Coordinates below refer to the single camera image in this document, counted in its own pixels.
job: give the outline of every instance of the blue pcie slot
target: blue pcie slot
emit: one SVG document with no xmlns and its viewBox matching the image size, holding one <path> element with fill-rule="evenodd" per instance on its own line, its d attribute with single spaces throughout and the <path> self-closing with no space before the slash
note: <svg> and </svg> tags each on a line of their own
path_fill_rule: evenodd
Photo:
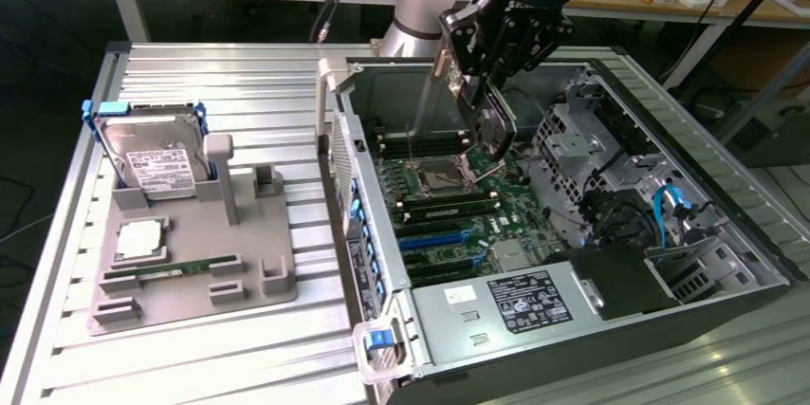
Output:
<svg viewBox="0 0 810 405">
<path fill-rule="evenodd" d="M 430 247 L 451 246 L 452 244 L 462 244 L 467 242 L 468 239 L 468 230 L 452 234 L 443 234 L 440 236 L 406 239 L 404 241 L 400 241 L 400 251 L 427 249 Z"/>
</svg>

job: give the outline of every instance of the power supply label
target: power supply label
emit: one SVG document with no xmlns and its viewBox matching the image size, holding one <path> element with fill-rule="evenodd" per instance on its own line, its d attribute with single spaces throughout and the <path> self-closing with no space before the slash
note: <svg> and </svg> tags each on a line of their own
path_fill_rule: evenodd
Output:
<svg viewBox="0 0 810 405">
<path fill-rule="evenodd" d="M 506 329 L 512 334 L 574 319 L 547 271 L 492 280 L 487 284 Z"/>
</svg>

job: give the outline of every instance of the blue cable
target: blue cable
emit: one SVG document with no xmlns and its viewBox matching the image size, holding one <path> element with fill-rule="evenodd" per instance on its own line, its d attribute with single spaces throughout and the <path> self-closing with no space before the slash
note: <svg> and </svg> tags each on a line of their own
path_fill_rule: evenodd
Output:
<svg viewBox="0 0 810 405">
<path fill-rule="evenodd" d="M 486 258 L 486 252 L 488 249 L 483 249 L 483 252 L 472 257 L 472 269 L 478 269 L 480 267 L 480 263 Z"/>
<path fill-rule="evenodd" d="M 693 207 L 693 203 L 689 202 L 683 196 L 683 191 L 673 184 L 667 184 L 661 187 L 653 195 L 653 214 L 655 215 L 655 223 L 658 223 L 658 230 L 661 231 L 661 248 L 667 246 L 667 227 L 663 224 L 663 193 L 669 192 L 673 196 L 675 206 L 681 204 L 686 209 Z"/>
</svg>

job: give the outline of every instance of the sticker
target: sticker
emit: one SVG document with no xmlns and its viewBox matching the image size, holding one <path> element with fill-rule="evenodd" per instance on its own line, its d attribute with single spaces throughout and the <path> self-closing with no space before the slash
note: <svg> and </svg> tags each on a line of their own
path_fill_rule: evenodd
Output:
<svg viewBox="0 0 810 405">
<path fill-rule="evenodd" d="M 447 209 L 444 211 L 426 213 L 426 218 L 444 217 L 444 216 L 456 215 L 456 214 L 458 214 L 458 209 Z"/>
<path fill-rule="evenodd" d="M 127 159 L 146 193 L 194 189 L 194 174 L 186 149 L 128 152 Z"/>
<path fill-rule="evenodd" d="M 183 270 L 182 269 L 171 269 L 171 270 L 166 270 L 164 272 L 155 272 L 152 274 L 143 274 L 137 276 L 137 279 L 140 280 L 158 280 L 158 279 L 166 279 L 170 277 L 180 277 L 183 275 Z"/>
<path fill-rule="evenodd" d="M 117 234 L 113 261 L 160 256 L 160 222 L 144 220 L 128 223 Z"/>
<path fill-rule="evenodd" d="M 466 303 L 478 298 L 472 285 L 444 289 L 444 296 L 447 297 L 447 304 Z"/>
<path fill-rule="evenodd" d="M 512 334 L 574 319 L 546 270 L 492 280 L 487 284 L 503 324 Z"/>
</svg>

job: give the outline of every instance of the cable on table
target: cable on table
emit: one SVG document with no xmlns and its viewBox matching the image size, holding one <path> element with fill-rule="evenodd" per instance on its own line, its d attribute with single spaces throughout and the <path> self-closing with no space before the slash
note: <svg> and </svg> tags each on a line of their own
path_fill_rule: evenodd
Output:
<svg viewBox="0 0 810 405">
<path fill-rule="evenodd" d="M 686 48 L 683 49 L 683 52 L 681 53 L 681 57 L 678 57 L 678 60 L 675 61 L 675 64 L 670 67 L 670 69 L 667 71 L 665 71 L 658 76 L 658 81 L 663 82 L 663 80 L 667 79 L 667 77 L 673 74 L 673 72 L 675 71 L 675 69 L 681 65 L 681 62 L 683 62 L 683 58 L 686 57 L 686 54 L 689 53 L 689 50 L 691 49 L 693 45 L 695 44 L 695 41 L 698 40 L 698 37 L 699 37 L 699 25 L 702 24 L 703 19 L 706 18 L 706 14 L 709 14 L 709 11 L 711 10 L 711 6 L 714 5 L 714 1 L 715 0 L 710 0 L 709 1 L 709 5 L 706 6 L 706 9 L 703 10 L 703 13 L 699 16 L 698 21 L 695 22 L 695 30 L 693 31 L 693 38 L 690 38 L 689 45 L 686 45 Z"/>
<path fill-rule="evenodd" d="M 312 29 L 308 32 L 308 40 L 311 43 L 324 43 L 327 36 L 330 35 L 331 19 L 334 13 L 338 10 L 338 4 L 340 0 L 324 0 L 320 9 L 318 10 L 318 16 Z"/>
<path fill-rule="evenodd" d="M 37 12 L 37 14 L 43 18 L 45 18 L 48 21 L 51 21 L 51 23 L 57 28 L 60 28 L 61 31 L 73 38 L 73 40 L 76 40 L 76 43 L 79 43 L 81 46 L 84 46 L 87 48 L 87 50 L 89 50 L 93 54 L 104 54 L 104 49 L 91 45 L 73 30 L 71 30 L 68 27 L 64 26 L 64 24 L 51 15 L 51 13 L 48 13 L 44 9 L 41 9 L 37 6 L 37 4 L 32 0 L 21 0 L 21 1 L 25 2 L 28 4 L 28 6 Z"/>
</svg>

